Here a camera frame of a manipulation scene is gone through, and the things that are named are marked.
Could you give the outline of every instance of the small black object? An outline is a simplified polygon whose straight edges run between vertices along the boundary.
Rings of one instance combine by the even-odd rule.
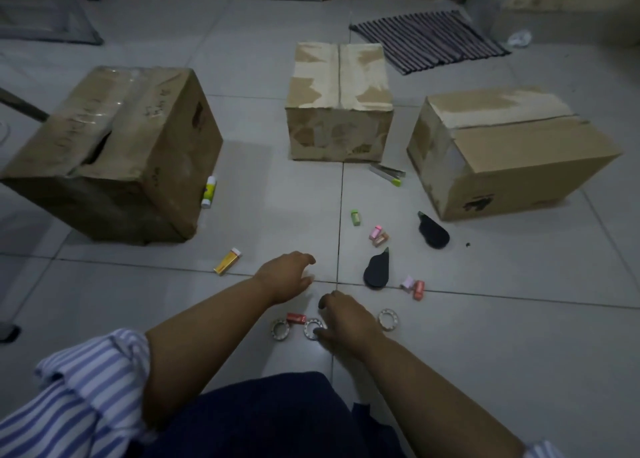
[[[389,281],[389,248],[373,256],[364,270],[364,283],[370,288],[384,288]]]
[[[422,212],[418,212],[418,217],[420,217],[420,234],[427,244],[434,249],[442,249],[449,243],[451,237],[444,228]]]
[[[3,339],[0,340],[0,343],[13,343],[20,336],[22,329],[18,325],[11,325],[11,330],[9,333],[4,335]]]

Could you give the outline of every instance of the doormat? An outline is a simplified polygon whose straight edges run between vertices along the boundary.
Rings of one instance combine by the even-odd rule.
[[[501,57],[511,52],[478,33],[459,11],[432,11],[349,25],[403,75],[463,60]]]

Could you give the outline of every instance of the blue and white striped sleeve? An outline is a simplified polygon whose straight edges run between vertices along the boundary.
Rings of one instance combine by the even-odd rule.
[[[545,440],[527,446],[524,458],[564,458],[564,454]]]
[[[0,422],[3,458],[116,458],[156,437],[142,421],[147,338],[132,330],[62,350],[36,368],[43,391]]]

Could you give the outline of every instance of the cardboard box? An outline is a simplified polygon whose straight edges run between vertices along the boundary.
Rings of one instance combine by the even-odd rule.
[[[394,108],[379,43],[299,43],[286,103],[292,159],[380,161]]]
[[[443,220],[552,205],[621,154],[536,87],[430,95],[407,152]]]
[[[98,67],[0,181],[94,240],[183,242],[221,147],[191,69]]]

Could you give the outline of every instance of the yellow glue stick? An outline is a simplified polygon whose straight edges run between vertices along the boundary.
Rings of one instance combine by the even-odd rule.
[[[204,195],[202,195],[202,202],[200,202],[202,208],[211,207],[214,191],[216,191],[216,177],[212,175],[207,179],[207,186],[204,189]]]
[[[216,274],[222,276],[225,271],[233,266],[238,259],[242,256],[242,252],[238,251],[235,247],[228,252],[222,262],[218,265],[217,268],[213,269]]]

